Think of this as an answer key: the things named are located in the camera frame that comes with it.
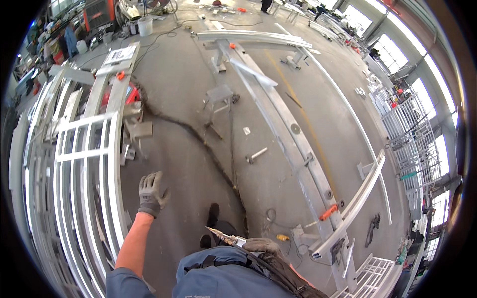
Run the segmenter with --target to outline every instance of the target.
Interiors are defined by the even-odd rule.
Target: gray glove
[[[247,243],[242,246],[243,249],[249,252],[263,251],[274,255],[276,258],[290,265],[290,262],[281,253],[280,246],[268,238],[250,238]]]
[[[161,177],[162,172],[159,171],[141,178],[139,182],[139,198],[141,203],[139,204],[138,212],[146,212],[157,218],[159,211],[166,206],[171,195],[169,189],[166,189],[162,196],[159,195]]]

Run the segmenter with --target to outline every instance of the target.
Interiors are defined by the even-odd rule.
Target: factory wall
[[[357,10],[369,18],[373,23],[369,28],[364,32],[363,37],[367,40],[372,39],[373,37],[381,36],[386,34],[394,43],[399,47],[403,54],[408,59],[407,65],[415,65],[416,67],[408,68],[403,70],[403,73],[408,73],[406,78],[409,84],[412,84],[417,78],[421,78],[429,97],[431,98],[433,105],[435,105],[437,116],[434,117],[431,121],[431,124],[434,127],[435,137],[438,137],[440,134],[444,135],[446,141],[447,156],[449,158],[449,178],[455,177],[457,171],[456,163],[456,149],[455,149],[455,138],[456,138],[456,129],[452,122],[451,114],[449,107],[447,105],[444,94],[441,91],[441,88],[435,79],[431,69],[425,61],[423,61],[422,55],[417,51],[415,46],[409,41],[409,39],[402,33],[388,18],[386,18],[381,12],[379,12],[375,7],[366,2],[365,0],[344,0],[338,9],[341,12],[344,12],[348,5],[353,5]],[[418,40],[422,43],[424,48],[433,58],[434,62],[440,69],[444,80],[447,82],[447,86],[451,95],[454,99],[454,102],[460,102],[460,94],[458,92],[458,85],[455,73],[450,64],[450,60],[443,50],[444,47],[440,44],[439,40],[435,42],[432,32],[426,28],[423,28],[423,25],[416,20],[413,20],[410,17],[409,13],[402,14],[404,19],[401,18],[401,21],[407,25],[409,30],[411,30]],[[379,25],[377,30],[374,30],[379,21],[383,18],[381,25]]]

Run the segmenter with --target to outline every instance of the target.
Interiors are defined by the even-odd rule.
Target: concrete floor
[[[301,36],[313,44],[321,54],[315,54],[318,61],[327,69],[337,82],[358,115],[376,154],[384,148],[385,131],[379,116],[369,97],[358,96],[354,88],[367,90],[367,81],[361,72],[366,69],[359,54],[336,42],[329,42],[318,32],[307,26],[304,18],[299,18],[295,26],[287,23],[287,13],[281,12],[277,19],[259,12],[260,3],[245,0],[224,1],[233,7],[243,7],[249,11],[241,16],[227,15],[225,19],[216,16],[218,21],[233,24],[254,24],[254,26],[222,25],[226,29],[256,30],[281,33],[273,25],[278,22],[292,34]],[[195,20],[197,14],[208,11],[199,9],[200,4],[192,0],[180,2],[178,20]],[[187,24],[193,30],[203,30],[198,22]],[[155,41],[158,33],[168,31],[175,26],[175,20],[168,16],[164,21],[154,21],[154,33],[141,38],[133,36],[122,42],[125,46],[131,41],[140,41],[143,48],[139,55]],[[175,30],[177,36],[170,38],[162,35],[157,38],[151,50],[139,63],[134,75],[145,87],[149,104],[154,109],[179,118],[203,131],[206,121],[202,111],[207,90],[226,83],[240,94],[240,101],[233,105],[233,149],[238,186],[247,211],[249,237],[264,236],[274,239],[277,233],[289,235],[287,226],[306,225],[312,222],[301,189],[293,176],[283,152],[273,137],[270,128],[251,99],[245,86],[231,67],[225,74],[214,75],[209,67],[209,59],[214,54],[206,51],[201,43],[190,38],[183,28]],[[117,49],[120,41],[114,41],[109,47]],[[77,58],[82,64],[92,57],[106,53],[104,45]],[[273,50],[250,50],[249,54],[271,79],[278,83],[277,91],[296,118],[307,136],[320,164],[325,171],[337,200],[348,203],[362,180],[356,165],[372,161],[364,139],[344,103],[327,79],[314,65],[300,62],[301,70],[295,70],[280,63],[290,53]],[[99,67],[105,56],[88,61],[85,67]],[[287,95],[297,98],[300,109]],[[170,187],[172,199],[159,218],[153,223],[149,233],[145,279],[157,290],[158,296],[170,295],[174,287],[175,274],[179,260],[199,250],[200,236],[206,233],[204,228],[208,207],[217,202],[221,207],[221,218],[230,221],[243,233],[242,217],[238,200],[223,178],[213,166],[204,148],[181,127],[164,122],[148,115],[146,120],[154,122],[154,135],[143,140],[143,148],[149,160],[127,161],[122,173],[128,173],[131,179],[122,180],[124,207],[132,218],[138,208],[137,184],[141,176],[150,172],[164,171],[164,187]],[[219,160],[231,175],[230,121],[226,112],[216,115],[214,122],[224,136],[219,140],[213,133],[207,132],[206,139]],[[244,127],[251,133],[245,136]],[[246,154],[254,153],[263,147],[268,151],[253,165],[245,161]],[[409,226],[409,210],[405,202],[402,186],[395,179],[395,165],[392,152],[386,151],[386,162],[382,173],[389,196],[393,224],[388,219],[383,201],[383,193],[377,182],[359,215],[348,229],[348,237],[356,238],[353,252],[355,267],[359,267],[365,258],[373,253],[376,257],[394,259],[401,236]],[[266,211],[276,210],[276,223],[269,226]],[[381,212],[381,225],[374,231],[373,242],[364,247],[371,219]],[[320,290],[331,295],[336,286],[327,265],[312,262],[306,255],[301,260],[296,247],[290,242],[281,243],[282,251],[289,256],[297,271]]]

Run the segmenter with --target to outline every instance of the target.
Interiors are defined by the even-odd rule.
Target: blue shirt
[[[216,256],[216,261],[247,262],[247,255],[234,247],[218,246],[193,253],[179,262],[176,273],[177,284],[172,290],[172,297],[294,297],[274,281],[265,277],[267,272],[259,273],[240,265],[210,266],[185,272],[184,267],[192,266],[195,263],[201,264],[209,255]],[[106,297],[151,298],[154,295],[134,272],[127,268],[118,268],[109,273],[106,278]]]

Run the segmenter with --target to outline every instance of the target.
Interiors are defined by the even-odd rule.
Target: orange clamp
[[[323,213],[323,215],[319,217],[319,220],[321,220],[321,221],[326,220],[335,211],[338,211],[338,205],[337,204],[333,204],[330,209],[326,210],[326,212]]]
[[[116,74],[116,78],[118,80],[122,80],[124,78],[124,71],[120,71]]]

